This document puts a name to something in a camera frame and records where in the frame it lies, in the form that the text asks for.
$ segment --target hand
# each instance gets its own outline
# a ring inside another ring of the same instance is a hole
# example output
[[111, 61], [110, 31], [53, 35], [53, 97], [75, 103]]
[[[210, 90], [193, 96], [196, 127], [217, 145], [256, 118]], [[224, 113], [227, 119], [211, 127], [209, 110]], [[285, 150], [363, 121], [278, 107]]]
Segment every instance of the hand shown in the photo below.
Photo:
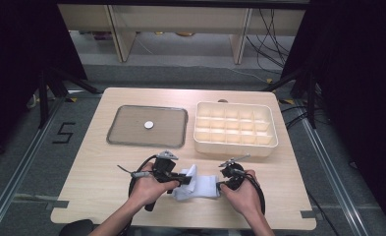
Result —
[[[147, 162], [142, 171], [152, 171], [153, 164]], [[168, 190], [178, 187], [178, 181], [159, 183], [152, 175], [138, 178], [134, 189], [129, 196], [130, 201], [136, 201], [141, 206], [146, 206], [156, 202], [156, 200]]]
[[[246, 174], [253, 176], [254, 180], [257, 182], [253, 170], [247, 170]], [[245, 181], [237, 190], [231, 190], [225, 184], [220, 185], [220, 188], [232, 207], [238, 213], [242, 215], [259, 213], [259, 211], [261, 213], [259, 195], [248, 179], [245, 179]]]

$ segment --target right hand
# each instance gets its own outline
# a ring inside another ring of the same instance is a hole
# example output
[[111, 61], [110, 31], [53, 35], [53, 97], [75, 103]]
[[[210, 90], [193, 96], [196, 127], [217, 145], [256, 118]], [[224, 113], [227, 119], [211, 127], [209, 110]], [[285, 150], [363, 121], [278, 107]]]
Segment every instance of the right hand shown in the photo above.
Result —
[[[254, 180], [257, 182], [254, 170], [246, 170], [246, 174], [253, 176]], [[221, 184], [220, 189], [232, 205], [233, 209], [238, 213], [245, 215], [246, 213], [252, 214], [262, 212], [259, 195], [248, 179], [245, 179], [237, 190], [231, 190], [225, 184]]]

